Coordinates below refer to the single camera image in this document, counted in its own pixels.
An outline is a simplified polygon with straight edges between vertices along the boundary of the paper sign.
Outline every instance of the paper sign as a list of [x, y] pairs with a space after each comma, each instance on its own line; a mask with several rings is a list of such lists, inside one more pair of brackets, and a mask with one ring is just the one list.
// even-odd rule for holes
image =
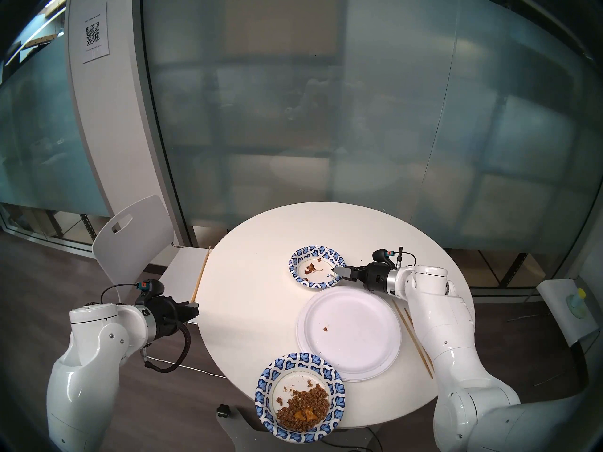
[[109, 54], [107, 3], [87, 14], [81, 35], [83, 63]]

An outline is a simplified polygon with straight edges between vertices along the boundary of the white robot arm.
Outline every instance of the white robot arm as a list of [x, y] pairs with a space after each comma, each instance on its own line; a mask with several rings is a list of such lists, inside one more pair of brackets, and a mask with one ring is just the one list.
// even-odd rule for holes
[[[48, 381], [46, 414], [50, 439], [64, 452], [98, 450], [109, 427], [119, 388], [119, 367], [132, 353], [143, 351], [145, 366], [171, 372], [191, 344], [183, 325], [197, 316], [197, 303], [173, 302], [161, 295], [157, 280], [140, 284], [135, 305], [90, 303], [69, 313], [69, 348]], [[172, 366], [159, 369], [146, 358], [145, 347], [180, 329], [184, 350]]]
[[335, 268], [366, 289], [407, 300], [417, 338], [432, 359], [438, 384], [434, 437], [442, 452], [537, 451], [556, 425], [575, 411], [580, 396], [520, 404], [515, 391], [482, 366], [475, 350], [475, 324], [456, 294], [446, 269], [389, 260], [393, 251], [373, 253], [375, 262]]

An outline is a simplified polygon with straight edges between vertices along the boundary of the qr code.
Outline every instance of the qr code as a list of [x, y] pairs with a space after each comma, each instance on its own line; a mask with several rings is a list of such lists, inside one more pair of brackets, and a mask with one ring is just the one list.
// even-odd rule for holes
[[98, 34], [98, 22], [86, 27], [86, 46], [100, 42], [101, 37]]

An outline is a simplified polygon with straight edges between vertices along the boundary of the stack of paper plates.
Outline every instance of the stack of paper plates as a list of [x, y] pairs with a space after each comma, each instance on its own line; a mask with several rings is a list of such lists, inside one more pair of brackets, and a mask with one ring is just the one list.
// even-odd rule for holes
[[373, 293], [345, 286], [322, 290], [297, 319], [301, 351], [323, 357], [344, 381], [371, 379], [400, 352], [402, 331], [390, 305]]

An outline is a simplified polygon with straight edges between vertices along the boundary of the black knob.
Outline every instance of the black knob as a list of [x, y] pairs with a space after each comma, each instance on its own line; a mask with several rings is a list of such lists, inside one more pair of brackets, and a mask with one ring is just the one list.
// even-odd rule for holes
[[224, 405], [223, 403], [216, 409], [218, 412], [218, 416], [220, 418], [228, 418], [230, 416], [230, 407], [228, 405]]

